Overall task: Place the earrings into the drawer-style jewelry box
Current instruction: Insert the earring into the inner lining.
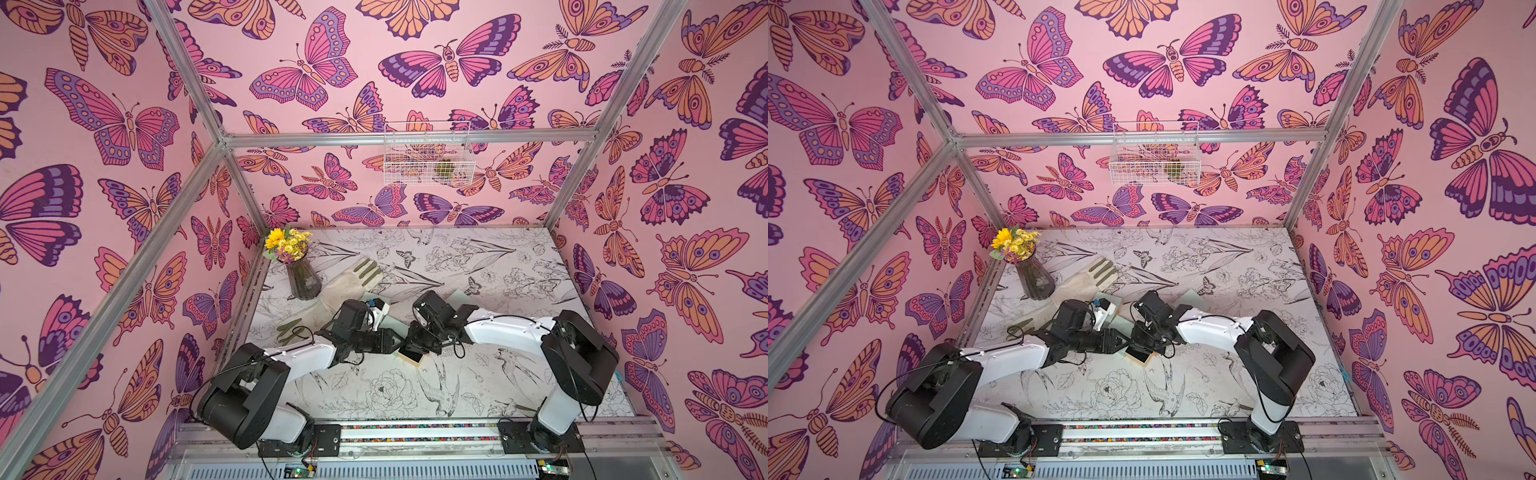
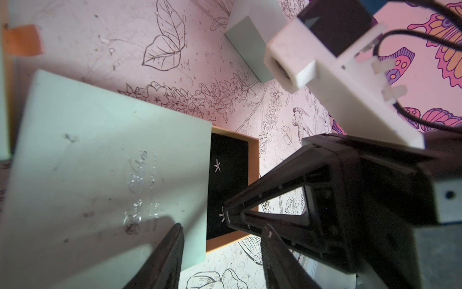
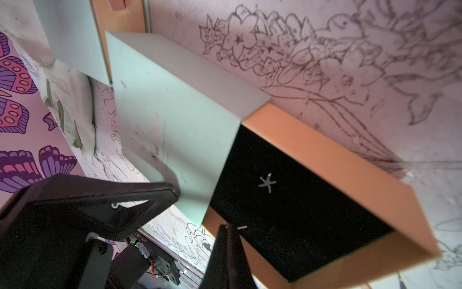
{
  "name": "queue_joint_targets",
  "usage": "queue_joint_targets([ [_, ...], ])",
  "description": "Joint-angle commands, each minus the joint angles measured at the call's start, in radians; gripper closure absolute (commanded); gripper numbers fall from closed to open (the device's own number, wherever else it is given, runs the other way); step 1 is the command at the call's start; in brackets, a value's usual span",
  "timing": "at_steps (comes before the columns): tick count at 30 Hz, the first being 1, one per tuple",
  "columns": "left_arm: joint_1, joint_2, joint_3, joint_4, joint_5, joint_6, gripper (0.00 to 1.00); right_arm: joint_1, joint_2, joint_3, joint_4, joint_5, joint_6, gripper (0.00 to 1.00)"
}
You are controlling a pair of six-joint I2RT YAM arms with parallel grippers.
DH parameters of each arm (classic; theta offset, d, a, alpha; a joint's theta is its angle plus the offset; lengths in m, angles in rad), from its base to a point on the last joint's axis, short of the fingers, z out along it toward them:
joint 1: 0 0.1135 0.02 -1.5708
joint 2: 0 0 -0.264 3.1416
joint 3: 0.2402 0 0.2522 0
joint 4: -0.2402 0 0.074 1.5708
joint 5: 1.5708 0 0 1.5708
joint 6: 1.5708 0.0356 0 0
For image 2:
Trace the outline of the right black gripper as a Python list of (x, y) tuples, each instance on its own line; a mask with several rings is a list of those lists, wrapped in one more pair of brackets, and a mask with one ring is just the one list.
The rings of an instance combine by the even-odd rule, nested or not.
[(362, 273), (375, 288), (462, 286), (462, 137), (434, 131), (423, 140), (423, 149), (339, 134), (303, 140), (360, 157)]

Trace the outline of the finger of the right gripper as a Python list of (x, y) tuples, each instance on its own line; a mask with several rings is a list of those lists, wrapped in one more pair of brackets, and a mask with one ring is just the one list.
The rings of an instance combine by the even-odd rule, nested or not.
[(359, 256), (348, 224), (332, 210), (299, 216), (225, 210), (224, 215), (230, 228), (262, 237), (263, 228), (271, 225), (288, 248), (344, 273), (359, 271)]
[(352, 216), (359, 203), (360, 157), (336, 142), (309, 142), (262, 178), (225, 202), (226, 217), (258, 216), (253, 209), (295, 189), (303, 189), (306, 213)]

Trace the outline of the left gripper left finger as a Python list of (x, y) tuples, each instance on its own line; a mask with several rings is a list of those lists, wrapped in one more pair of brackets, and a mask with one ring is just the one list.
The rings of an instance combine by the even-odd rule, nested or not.
[(184, 253), (184, 229), (176, 223), (125, 285), (126, 289), (176, 289)]

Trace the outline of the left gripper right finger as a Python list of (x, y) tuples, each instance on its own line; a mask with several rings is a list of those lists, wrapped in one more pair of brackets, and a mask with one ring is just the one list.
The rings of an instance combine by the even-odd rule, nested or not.
[(268, 289), (320, 289), (270, 224), (262, 230), (261, 251)]

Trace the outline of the silver star earring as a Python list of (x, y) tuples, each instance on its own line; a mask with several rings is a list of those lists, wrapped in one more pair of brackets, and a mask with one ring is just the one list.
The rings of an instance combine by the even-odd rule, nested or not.
[(221, 223), (223, 223), (223, 222), (226, 220), (224, 212), (222, 211), (222, 212), (219, 214), (219, 216), (221, 217)]
[(221, 167), (220, 167), (221, 163), (219, 162), (218, 159), (215, 159), (215, 164), (214, 164), (214, 167), (215, 167), (215, 173), (217, 172), (221, 172)]

